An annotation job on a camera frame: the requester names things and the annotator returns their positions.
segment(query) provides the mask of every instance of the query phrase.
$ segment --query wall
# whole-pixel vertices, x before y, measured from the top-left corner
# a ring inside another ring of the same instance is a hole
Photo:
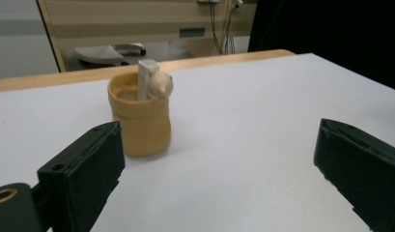
[[[58,69],[34,0],[0,0],[0,78]]]

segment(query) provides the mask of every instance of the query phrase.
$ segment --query white table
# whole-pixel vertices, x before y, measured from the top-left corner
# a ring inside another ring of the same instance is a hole
[[[172,143],[126,159],[93,231],[369,231],[313,164],[321,118],[395,147],[395,90],[313,54],[170,72]],[[0,93],[0,186],[111,120],[107,80]]]

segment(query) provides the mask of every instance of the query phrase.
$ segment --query cup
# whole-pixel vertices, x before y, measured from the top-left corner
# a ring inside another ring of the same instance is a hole
[[[169,100],[138,100],[138,74],[114,76],[107,93],[113,120],[122,127],[122,143],[129,157],[146,157],[168,148],[171,125]]]

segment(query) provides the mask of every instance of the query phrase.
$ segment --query black cable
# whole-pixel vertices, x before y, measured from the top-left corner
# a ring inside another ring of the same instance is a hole
[[[219,42],[218,42],[217,35],[215,34],[215,11],[214,11],[214,3],[213,3],[212,0],[209,0],[209,3],[210,3],[210,15],[211,15],[211,18],[212,18],[212,36],[213,36],[213,38],[214,38],[215,47],[217,48],[218,52],[222,55],[223,53],[222,53],[222,51],[221,51],[221,46],[220,46],[220,44],[219,44]]]
[[[234,54],[236,53],[234,50],[234,38],[230,37],[230,26],[231,26],[231,19],[233,17],[233,13],[236,10],[236,7],[233,7],[233,10],[230,12],[230,16],[228,17],[228,24],[226,28],[226,42],[225,42],[225,54],[228,54],[229,51],[229,44],[231,45],[231,53]]]

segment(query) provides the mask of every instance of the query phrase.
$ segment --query wooden table edge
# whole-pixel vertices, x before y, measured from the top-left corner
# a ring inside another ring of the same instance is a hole
[[[267,51],[248,52],[243,54],[233,54],[225,56],[210,56],[202,58],[191,58],[175,61],[159,62],[160,68],[164,71],[176,71],[197,67],[214,66],[222,64],[232,64],[238,62],[263,60],[284,56],[295,55],[293,52],[276,49]],[[11,77],[0,79],[0,92],[41,88],[64,84],[73,84],[94,80],[102,80],[122,73],[137,73],[137,65],[121,66],[113,68],[103,68],[95,70],[61,72],[41,75],[30,75],[22,77]]]

